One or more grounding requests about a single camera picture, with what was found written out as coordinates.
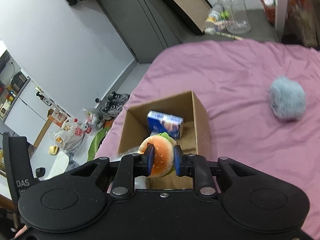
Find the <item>bed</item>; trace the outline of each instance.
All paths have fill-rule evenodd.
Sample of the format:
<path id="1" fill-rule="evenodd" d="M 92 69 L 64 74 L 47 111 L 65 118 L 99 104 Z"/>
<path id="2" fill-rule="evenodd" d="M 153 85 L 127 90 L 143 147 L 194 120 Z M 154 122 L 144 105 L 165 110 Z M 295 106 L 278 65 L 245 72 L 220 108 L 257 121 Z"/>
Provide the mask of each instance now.
<path id="1" fill-rule="evenodd" d="M 277 120 L 268 88 L 278 76 L 299 82 L 307 110 L 299 122 Z M 116 118 L 97 157 L 114 158 L 126 110 L 193 90 L 207 110 L 211 153 L 228 156 L 306 192 L 303 230 L 320 239 L 320 54 L 301 46 L 252 40 L 189 43 L 169 48 L 152 63 Z"/>

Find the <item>gray fuzzy object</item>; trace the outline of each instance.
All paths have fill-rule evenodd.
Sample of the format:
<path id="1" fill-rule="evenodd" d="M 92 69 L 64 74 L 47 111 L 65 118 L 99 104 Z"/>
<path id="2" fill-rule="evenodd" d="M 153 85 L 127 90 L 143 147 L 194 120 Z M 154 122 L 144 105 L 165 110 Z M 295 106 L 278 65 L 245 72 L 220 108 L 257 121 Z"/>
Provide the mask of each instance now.
<path id="1" fill-rule="evenodd" d="M 301 119 L 306 110 L 306 96 L 298 82 L 278 77 L 271 84 L 269 94 L 277 118 L 284 121 Z"/>

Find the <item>white cabinet door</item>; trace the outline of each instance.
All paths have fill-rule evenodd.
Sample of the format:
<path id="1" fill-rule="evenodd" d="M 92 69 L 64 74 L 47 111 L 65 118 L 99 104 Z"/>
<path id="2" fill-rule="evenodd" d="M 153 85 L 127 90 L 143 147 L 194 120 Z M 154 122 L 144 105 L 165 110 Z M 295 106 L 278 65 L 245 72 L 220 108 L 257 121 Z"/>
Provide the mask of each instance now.
<path id="1" fill-rule="evenodd" d="M 46 121 L 50 107 L 42 102 L 36 94 L 36 85 L 30 81 L 20 94 L 19 98 Z"/>
<path id="2" fill-rule="evenodd" d="M 17 98 L 4 123 L 18 135 L 27 137 L 27 141 L 33 145 L 45 122 L 20 98 Z"/>

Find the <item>clear plastic jug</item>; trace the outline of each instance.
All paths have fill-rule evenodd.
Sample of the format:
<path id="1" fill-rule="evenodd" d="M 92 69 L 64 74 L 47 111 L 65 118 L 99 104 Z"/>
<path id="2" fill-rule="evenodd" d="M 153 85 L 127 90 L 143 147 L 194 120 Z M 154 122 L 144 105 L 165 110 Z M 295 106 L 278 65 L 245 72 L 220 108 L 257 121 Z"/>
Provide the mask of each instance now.
<path id="1" fill-rule="evenodd" d="M 244 0 L 218 0 L 218 4 L 227 20 L 226 28 L 230 33 L 244 34 L 251 30 Z"/>

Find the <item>blue tissue package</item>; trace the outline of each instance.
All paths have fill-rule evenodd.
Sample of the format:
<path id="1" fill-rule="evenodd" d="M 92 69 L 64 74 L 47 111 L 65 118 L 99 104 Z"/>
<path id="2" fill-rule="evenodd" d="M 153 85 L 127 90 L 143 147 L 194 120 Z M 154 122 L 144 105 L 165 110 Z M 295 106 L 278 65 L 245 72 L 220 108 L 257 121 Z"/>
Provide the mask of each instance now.
<path id="1" fill-rule="evenodd" d="M 183 118 L 155 111 L 148 113 L 150 132 L 166 132 L 173 139 L 180 139 L 183 130 Z"/>

